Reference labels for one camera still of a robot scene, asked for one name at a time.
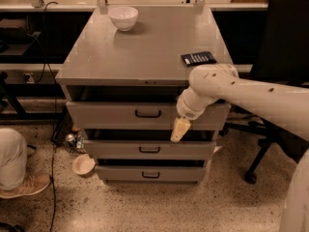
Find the black chair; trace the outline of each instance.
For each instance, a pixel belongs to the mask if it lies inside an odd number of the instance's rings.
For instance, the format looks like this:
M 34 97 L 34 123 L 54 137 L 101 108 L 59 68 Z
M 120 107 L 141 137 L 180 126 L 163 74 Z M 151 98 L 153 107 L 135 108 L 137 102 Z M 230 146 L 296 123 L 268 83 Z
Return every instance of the black chair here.
M 269 0 L 260 52 L 248 76 L 250 79 L 303 86 L 309 80 L 309 0 Z M 227 129 L 247 131 L 265 138 L 261 150 L 245 174 L 245 181 L 255 184 L 254 170 L 271 143 L 298 162 L 309 143 L 272 123 L 252 122 L 248 126 L 226 123 Z

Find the bowl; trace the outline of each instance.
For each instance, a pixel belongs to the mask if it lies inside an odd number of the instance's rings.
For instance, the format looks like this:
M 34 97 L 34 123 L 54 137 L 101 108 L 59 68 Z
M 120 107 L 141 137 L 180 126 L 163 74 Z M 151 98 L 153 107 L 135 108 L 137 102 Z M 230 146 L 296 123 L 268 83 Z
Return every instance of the bowl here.
M 88 154 L 82 154 L 73 161 L 72 168 L 75 174 L 86 175 L 94 169 L 95 165 L 95 161 Z
M 128 31 L 135 25 L 138 11 L 132 7 L 116 7 L 108 12 L 108 16 L 115 27 Z

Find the drawer front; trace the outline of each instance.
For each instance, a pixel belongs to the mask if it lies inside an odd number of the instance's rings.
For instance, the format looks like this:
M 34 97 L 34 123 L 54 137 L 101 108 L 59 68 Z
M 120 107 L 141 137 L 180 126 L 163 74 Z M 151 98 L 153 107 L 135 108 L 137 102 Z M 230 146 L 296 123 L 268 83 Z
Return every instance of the drawer front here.
M 206 167 L 117 167 L 96 166 L 98 177 L 105 183 L 146 182 L 146 183 L 200 183 Z
M 81 129 L 172 130 L 179 117 L 173 103 L 67 102 L 74 123 Z M 192 122 L 192 130 L 223 128 L 230 110 L 228 103 L 207 107 Z
M 95 159 L 209 160 L 215 142 L 85 140 L 84 145 Z

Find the terrazzo floor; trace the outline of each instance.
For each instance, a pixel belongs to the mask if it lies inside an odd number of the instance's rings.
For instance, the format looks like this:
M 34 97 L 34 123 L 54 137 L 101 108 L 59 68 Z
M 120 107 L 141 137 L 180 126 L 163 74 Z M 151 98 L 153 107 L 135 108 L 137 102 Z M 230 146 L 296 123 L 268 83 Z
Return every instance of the terrazzo floor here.
M 80 177 L 72 171 L 77 155 L 65 146 L 54 149 L 52 125 L 6 126 L 38 147 L 28 158 L 29 173 L 52 173 L 55 185 L 34 196 L 0 199 L 0 221 L 25 231 L 213 231 L 274 232 L 295 163 L 272 145 L 252 186 L 245 169 L 258 152 L 258 136 L 230 130 L 219 136 L 223 146 L 212 159 L 211 171 L 198 186 L 170 184 L 104 184 L 95 172 Z

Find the beige pants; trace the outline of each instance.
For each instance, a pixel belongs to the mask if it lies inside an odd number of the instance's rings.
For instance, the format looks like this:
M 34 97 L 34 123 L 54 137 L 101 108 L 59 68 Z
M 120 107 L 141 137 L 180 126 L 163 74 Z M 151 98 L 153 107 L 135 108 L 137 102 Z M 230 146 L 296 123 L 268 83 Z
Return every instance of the beige pants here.
M 26 174 L 27 143 L 16 130 L 0 129 L 0 189 L 21 185 Z

